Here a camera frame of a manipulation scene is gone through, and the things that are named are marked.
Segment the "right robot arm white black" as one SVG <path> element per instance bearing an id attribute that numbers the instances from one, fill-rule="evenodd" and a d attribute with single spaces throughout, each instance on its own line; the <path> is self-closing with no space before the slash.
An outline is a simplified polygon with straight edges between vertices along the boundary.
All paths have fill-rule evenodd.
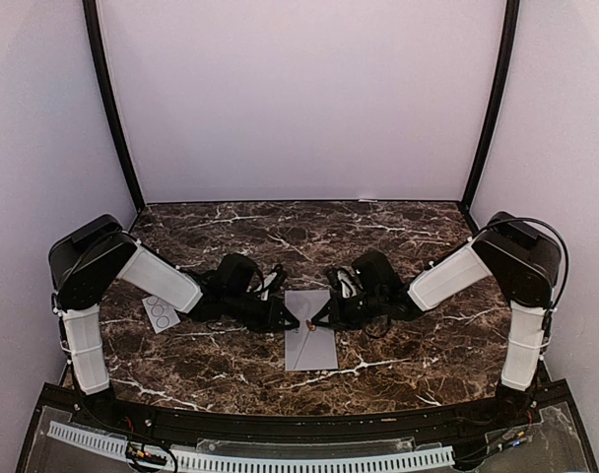
<path id="1" fill-rule="evenodd" d="M 525 410 L 518 391 L 529 389 L 551 340 L 569 273 L 562 235 L 535 218 L 494 214 L 456 249 L 403 282 L 387 256 L 371 250 L 350 270 L 330 268 L 330 298 L 311 319 L 313 327 L 363 329 L 374 318 L 413 321 L 481 280 L 493 278 L 511 312 L 500 383 L 508 388 L 487 407 L 498 428 L 510 426 Z"/>

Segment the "grey envelope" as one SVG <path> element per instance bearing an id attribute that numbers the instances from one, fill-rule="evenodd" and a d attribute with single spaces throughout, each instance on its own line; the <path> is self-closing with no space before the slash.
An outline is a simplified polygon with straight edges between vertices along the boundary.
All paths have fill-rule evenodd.
<path id="1" fill-rule="evenodd" d="M 313 372 L 338 369 L 335 333 L 324 327 L 311 330 L 311 319 L 328 303 L 326 290 L 286 291 L 285 306 L 300 322 L 285 333 L 285 371 Z"/>

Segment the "white sticker sheet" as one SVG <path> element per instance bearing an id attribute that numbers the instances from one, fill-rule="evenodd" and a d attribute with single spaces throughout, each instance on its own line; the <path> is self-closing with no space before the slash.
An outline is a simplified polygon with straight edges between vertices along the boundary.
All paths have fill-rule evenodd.
<path id="1" fill-rule="evenodd" d="M 172 328 L 180 322 L 174 308 L 156 296 L 142 299 L 143 307 L 156 334 Z"/>

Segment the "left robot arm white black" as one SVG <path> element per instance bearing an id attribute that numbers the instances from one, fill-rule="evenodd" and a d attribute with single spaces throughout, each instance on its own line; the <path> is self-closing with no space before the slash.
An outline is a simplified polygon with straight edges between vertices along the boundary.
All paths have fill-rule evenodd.
<path id="1" fill-rule="evenodd" d="M 101 303 L 117 282 L 156 297 L 196 321 L 227 316 L 255 333 L 300 326 L 279 295 L 287 278 L 282 265 L 263 273 L 249 257 L 230 253 L 216 268 L 196 273 L 168 262 L 108 214 L 57 241 L 47 262 L 62 348 L 77 387 L 89 395 L 84 411 L 103 430 L 116 429 L 123 421 L 122 406 L 104 393 L 110 379 L 100 330 Z"/>

